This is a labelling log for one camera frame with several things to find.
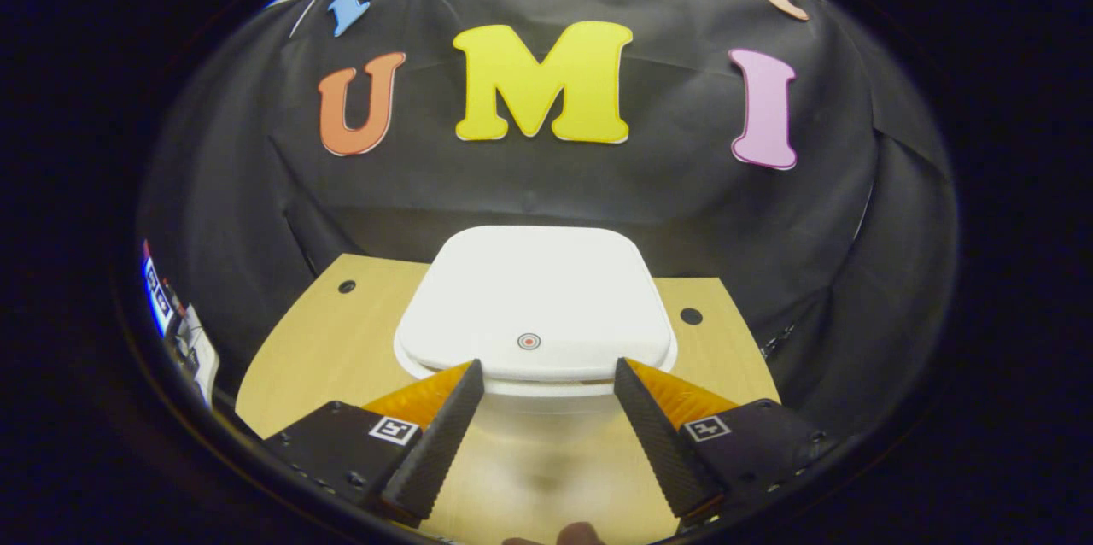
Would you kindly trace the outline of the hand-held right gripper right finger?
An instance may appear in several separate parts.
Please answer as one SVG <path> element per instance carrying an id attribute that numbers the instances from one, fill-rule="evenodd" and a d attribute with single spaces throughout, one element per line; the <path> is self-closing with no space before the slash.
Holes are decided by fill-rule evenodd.
<path id="1" fill-rule="evenodd" d="M 739 404 L 643 362 L 618 359 L 613 392 L 682 528 L 760 513 L 839 447 L 772 398 Z"/>

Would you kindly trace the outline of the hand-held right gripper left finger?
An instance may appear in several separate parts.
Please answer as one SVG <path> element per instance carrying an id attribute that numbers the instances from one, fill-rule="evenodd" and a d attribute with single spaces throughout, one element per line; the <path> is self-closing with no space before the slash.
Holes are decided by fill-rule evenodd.
<path id="1" fill-rule="evenodd" d="M 410 528 L 428 519 L 484 396 L 478 359 L 363 406 L 329 401 L 263 440 L 298 478 Z"/>

